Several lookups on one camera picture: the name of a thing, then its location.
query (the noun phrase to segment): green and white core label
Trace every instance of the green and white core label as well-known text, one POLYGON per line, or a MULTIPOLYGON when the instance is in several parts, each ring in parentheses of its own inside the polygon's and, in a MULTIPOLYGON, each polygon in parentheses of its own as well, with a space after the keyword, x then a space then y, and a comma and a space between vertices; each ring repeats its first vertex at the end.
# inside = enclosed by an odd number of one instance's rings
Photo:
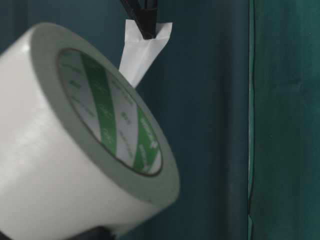
POLYGON ((75 110, 118 160, 153 175, 162 164, 155 132, 142 109, 100 63, 74 49, 61 52, 58 70, 75 110))

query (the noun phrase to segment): tape roll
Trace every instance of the tape roll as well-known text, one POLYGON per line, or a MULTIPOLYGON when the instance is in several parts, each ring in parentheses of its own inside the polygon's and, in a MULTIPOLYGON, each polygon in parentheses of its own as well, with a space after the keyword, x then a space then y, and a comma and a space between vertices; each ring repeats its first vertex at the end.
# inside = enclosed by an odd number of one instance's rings
POLYGON ((173 203, 179 175, 151 112, 87 41, 31 28, 0 57, 0 231, 121 236, 173 203))

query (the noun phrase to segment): black clip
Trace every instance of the black clip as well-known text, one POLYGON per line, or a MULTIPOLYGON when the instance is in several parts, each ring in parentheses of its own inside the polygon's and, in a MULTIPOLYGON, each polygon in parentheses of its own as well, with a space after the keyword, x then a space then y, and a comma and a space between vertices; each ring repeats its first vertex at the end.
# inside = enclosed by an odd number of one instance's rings
POLYGON ((144 39, 156 38, 157 0, 144 0, 144 8, 141 8, 138 0, 120 0, 129 17, 138 26, 144 39))

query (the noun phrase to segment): teal curtain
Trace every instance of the teal curtain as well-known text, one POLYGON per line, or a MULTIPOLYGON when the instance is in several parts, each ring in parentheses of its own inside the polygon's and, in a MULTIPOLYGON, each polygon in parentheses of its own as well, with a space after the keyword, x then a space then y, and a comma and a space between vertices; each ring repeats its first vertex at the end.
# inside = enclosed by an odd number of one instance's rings
POLYGON ((255 0, 254 240, 320 239, 320 1, 255 0))
MULTIPOLYGON (((122 240, 245 240, 249 3, 158 3, 158 21, 173 22, 172 36, 137 91, 171 145, 181 193, 122 240)), ((119 0, 2 0, 0 16, 0 51, 32 25, 52 22, 119 66, 127 18, 119 0)))

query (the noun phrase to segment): white tape strip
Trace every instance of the white tape strip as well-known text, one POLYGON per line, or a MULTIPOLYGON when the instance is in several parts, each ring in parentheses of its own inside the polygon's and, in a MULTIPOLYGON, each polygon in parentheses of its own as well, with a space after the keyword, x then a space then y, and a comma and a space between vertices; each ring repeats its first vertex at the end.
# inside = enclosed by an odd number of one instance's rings
POLYGON ((145 40, 135 21, 126 20, 120 73, 135 88, 169 41, 172 23, 157 23, 156 38, 145 40))

